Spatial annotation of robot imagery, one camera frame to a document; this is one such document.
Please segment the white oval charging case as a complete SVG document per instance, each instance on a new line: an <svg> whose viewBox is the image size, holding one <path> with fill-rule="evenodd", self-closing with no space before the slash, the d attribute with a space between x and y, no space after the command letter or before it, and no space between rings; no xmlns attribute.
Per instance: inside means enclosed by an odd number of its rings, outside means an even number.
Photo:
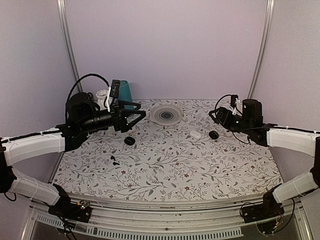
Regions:
<svg viewBox="0 0 320 240"><path fill-rule="evenodd" d="M195 139L198 139L198 140L201 139L201 137L202 137L202 134L200 132L196 131L196 130L191 130L189 132L189 134L190 134L191 137L193 137Z"/></svg>

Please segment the black earbud charging case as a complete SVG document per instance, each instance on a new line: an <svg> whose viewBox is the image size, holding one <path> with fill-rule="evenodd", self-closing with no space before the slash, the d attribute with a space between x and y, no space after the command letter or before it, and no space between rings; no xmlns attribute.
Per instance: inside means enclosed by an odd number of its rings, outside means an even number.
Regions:
<svg viewBox="0 0 320 240"><path fill-rule="evenodd" d="M136 143L136 140L131 137L131 136L127 136L125 139L124 139L124 143L128 146L132 146Z"/></svg>

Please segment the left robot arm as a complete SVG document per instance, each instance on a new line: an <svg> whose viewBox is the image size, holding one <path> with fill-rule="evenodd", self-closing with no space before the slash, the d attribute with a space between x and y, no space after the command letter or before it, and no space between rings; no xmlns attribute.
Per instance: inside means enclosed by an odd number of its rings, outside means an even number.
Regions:
<svg viewBox="0 0 320 240"><path fill-rule="evenodd" d="M14 164L51 153L66 153L78 149L88 135L105 131L126 133L146 116L141 104L118 100L101 109L86 92L70 96L65 105L64 124L45 131L6 137L0 141L0 192L13 193L53 206L63 217L74 213L74 205L65 190L55 184L41 182L14 170Z"/></svg>

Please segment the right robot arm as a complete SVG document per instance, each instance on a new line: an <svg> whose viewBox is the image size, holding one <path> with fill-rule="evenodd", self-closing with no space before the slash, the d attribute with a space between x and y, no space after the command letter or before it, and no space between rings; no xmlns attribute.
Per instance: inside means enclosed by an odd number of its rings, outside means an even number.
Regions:
<svg viewBox="0 0 320 240"><path fill-rule="evenodd" d="M255 99L232 100L232 110L215 107L208 115L216 123L232 133L243 133L253 142L264 147L279 147L305 153L314 158L310 171L275 186L263 195L258 213L269 218L278 205L297 196L313 192L320 187L320 133L318 131L263 124L262 106Z"/></svg>

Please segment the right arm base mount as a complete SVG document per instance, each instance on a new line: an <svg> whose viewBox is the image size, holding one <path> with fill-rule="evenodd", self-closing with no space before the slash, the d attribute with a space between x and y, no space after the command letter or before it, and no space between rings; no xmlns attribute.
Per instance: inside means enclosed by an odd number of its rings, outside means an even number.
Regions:
<svg viewBox="0 0 320 240"><path fill-rule="evenodd" d="M271 192L265 193L262 200L260 204L246 202L241 206L239 214L245 223L280 217L285 213L283 205L276 202Z"/></svg>

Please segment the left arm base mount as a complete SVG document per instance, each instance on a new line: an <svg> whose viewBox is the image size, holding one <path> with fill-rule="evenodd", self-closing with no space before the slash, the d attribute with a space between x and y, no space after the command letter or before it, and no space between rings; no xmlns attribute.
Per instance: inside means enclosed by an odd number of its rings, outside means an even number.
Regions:
<svg viewBox="0 0 320 240"><path fill-rule="evenodd" d="M53 186L58 191L59 199L54 205L49 205L48 213L64 220L88 223L92 213L91 203L85 200L72 203L71 198L61 186L55 183Z"/></svg>

